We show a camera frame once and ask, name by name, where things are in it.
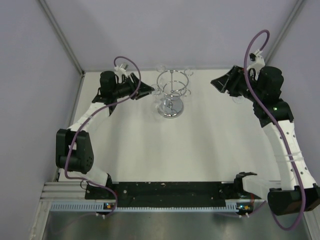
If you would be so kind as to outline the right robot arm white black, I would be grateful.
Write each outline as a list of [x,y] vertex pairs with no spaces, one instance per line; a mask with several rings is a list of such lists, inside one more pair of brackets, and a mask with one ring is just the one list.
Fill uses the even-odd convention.
[[249,83],[277,121],[270,117],[254,99],[245,80],[244,69],[233,66],[225,75],[211,82],[219,92],[231,97],[244,97],[253,103],[254,115],[266,134],[280,174],[280,180],[264,180],[253,172],[240,172],[234,179],[233,192],[239,198],[250,193],[265,200],[271,211],[277,215],[298,213],[302,205],[301,192],[305,193],[306,212],[320,204],[320,187],[312,177],[300,150],[294,125],[294,116],[287,102],[280,98],[284,83],[282,71],[273,66],[265,66],[259,74],[250,74]]

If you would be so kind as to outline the aluminium frame post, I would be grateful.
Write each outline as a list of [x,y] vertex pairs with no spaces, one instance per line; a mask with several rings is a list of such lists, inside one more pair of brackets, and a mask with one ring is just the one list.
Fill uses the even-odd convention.
[[257,9],[262,11],[263,17],[266,18],[267,29],[270,31],[270,42],[264,54],[267,65],[272,63],[306,3],[305,0],[258,1]]
[[71,61],[72,65],[77,70],[78,74],[82,77],[85,74],[85,71],[80,65],[74,51],[72,50],[65,34],[63,33],[59,23],[57,22],[52,10],[50,9],[46,0],[37,0],[36,1],[41,8],[44,16],[48,20],[54,34],[56,35],[60,45],[62,46],[64,52],[66,53],[67,57]]

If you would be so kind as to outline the left aluminium frame post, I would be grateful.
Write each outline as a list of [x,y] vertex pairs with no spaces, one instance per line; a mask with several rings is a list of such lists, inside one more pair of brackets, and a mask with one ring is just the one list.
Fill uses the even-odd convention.
[[36,1],[41,8],[44,16],[48,20],[54,34],[56,35],[60,45],[62,46],[64,52],[66,53],[67,57],[71,61],[72,65],[77,70],[78,74],[82,77],[85,74],[85,71],[80,65],[74,51],[72,50],[65,34],[63,33],[59,23],[57,22],[52,10],[50,9],[46,0],[37,0]]

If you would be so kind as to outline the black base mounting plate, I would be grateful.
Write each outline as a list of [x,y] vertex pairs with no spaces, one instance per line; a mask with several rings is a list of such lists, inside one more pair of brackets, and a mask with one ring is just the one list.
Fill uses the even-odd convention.
[[226,200],[259,198],[219,181],[113,182],[107,187],[115,192],[118,207],[224,207]]

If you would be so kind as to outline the chrome wine glass rack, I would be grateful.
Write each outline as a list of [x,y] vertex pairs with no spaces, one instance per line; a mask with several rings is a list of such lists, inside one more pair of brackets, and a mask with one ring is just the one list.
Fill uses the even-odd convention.
[[189,83],[189,76],[181,70],[169,69],[158,75],[156,86],[161,95],[158,105],[158,113],[161,116],[174,119],[183,113],[183,98],[191,95]]

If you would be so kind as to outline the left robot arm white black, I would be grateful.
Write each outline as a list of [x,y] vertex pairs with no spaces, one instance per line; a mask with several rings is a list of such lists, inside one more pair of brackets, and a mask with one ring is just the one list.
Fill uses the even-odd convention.
[[133,72],[117,75],[114,71],[100,74],[100,86],[86,112],[67,129],[56,133],[55,164],[69,180],[87,180],[96,184],[96,192],[109,198],[114,191],[109,175],[94,165],[91,137],[99,126],[125,99],[139,100],[155,89],[142,82]]

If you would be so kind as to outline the clear wine glass taken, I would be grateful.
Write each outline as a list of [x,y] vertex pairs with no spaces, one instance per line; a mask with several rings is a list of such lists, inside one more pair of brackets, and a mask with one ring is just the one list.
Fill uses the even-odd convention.
[[237,96],[237,97],[235,97],[235,96],[233,96],[232,97],[232,101],[234,102],[234,103],[236,103],[236,104],[242,104],[242,103],[244,103],[245,102],[245,98],[243,97],[243,96]]

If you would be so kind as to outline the right aluminium frame post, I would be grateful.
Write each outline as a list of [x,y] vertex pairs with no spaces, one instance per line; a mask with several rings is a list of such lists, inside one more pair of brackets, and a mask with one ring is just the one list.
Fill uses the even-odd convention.
[[266,18],[267,29],[270,31],[270,42],[264,54],[267,65],[272,63],[306,3],[305,0],[258,1],[257,9],[262,11],[263,17]]

